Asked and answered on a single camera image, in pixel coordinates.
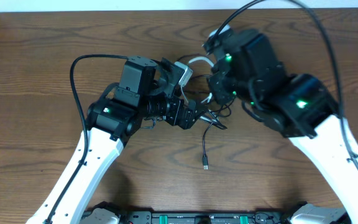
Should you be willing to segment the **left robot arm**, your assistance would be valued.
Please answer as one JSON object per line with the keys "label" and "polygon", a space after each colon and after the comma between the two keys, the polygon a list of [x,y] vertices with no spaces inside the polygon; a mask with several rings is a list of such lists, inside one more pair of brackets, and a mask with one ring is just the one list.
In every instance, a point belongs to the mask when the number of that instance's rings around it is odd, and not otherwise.
{"label": "left robot arm", "polygon": [[28,223],[79,223],[94,191],[110,165],[121,155],[130,137],[142,129],[142,122],[166,121],[190,129],[203,118],[225,129],[208,107],[176,94],[189,73],[180,63],[125,56],[121,79],[109,84],[97,101],[84,112],[76,91],[76,64],[93,55],[76,58],[70,67],[70,85],[83,131],[78,145],[54,188]]}

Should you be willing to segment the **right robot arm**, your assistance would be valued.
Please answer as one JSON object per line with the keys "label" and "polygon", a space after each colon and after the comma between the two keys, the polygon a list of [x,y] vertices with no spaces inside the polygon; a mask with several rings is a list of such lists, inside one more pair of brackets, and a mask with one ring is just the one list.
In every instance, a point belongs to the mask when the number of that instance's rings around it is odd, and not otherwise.
{"label": "right robot arm", "polygon": [[268,37],[255,29],[213,32],[203,47],[216,58],[209,80],[216,101],[242,100],[256,120],[289,139],[340,199],[339,220],[358,223],[358,143],[323,83],[310,74],[288,75]]}

